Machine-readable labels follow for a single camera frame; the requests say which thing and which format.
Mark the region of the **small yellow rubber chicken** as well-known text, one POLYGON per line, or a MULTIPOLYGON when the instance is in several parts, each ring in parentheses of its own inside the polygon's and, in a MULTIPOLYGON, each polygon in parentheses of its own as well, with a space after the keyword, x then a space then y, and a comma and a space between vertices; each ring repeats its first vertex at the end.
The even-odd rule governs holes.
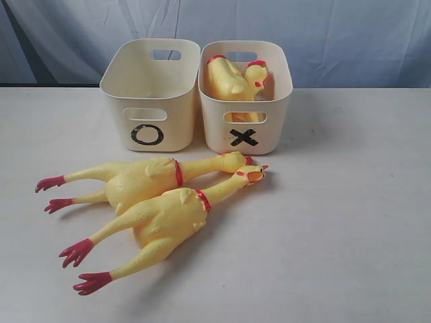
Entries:
POLYGON ((265 61, 256 60, 250 62, 246 67, 244 78, 247 80, 253 91, 254 100, 269 101, 271 99, 271 95, 267 88, 270 75, 265 61))

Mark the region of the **cream bin marked X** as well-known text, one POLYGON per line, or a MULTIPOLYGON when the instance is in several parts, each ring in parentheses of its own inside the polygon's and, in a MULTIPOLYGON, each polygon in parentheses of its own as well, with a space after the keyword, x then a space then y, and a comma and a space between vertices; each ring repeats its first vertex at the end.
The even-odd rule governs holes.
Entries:
POLYGON ((288 61, 280 46, 261 40, 225 40, 206 45, 201 53, 198 88, 205 140, 210 149, 264 155, 277 147, 293 91, 288 61), (212 98, 207 62, 216 55, 224 55, 242 73, 250 62, 265 61, 271 99, 243 102, 212 98))

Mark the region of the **cream bin marked O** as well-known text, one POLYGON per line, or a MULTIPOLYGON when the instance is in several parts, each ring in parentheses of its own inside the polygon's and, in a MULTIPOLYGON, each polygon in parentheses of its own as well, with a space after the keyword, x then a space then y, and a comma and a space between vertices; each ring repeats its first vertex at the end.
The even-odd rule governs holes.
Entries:
POLYGON ((118 49, 100 89, 127 149, 171 152, 191 143, 200 56, 185 39, 142 38, 118 49))

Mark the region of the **white backdrop curtain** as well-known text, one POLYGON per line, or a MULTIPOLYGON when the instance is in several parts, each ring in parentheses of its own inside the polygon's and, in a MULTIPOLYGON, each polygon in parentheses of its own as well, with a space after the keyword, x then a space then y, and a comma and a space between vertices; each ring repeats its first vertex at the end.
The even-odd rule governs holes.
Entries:
POLYGON ((2 1, 1 83, 97 84, 138 38, 264 40, 296 87, 429 87, 429 1, 2 1))

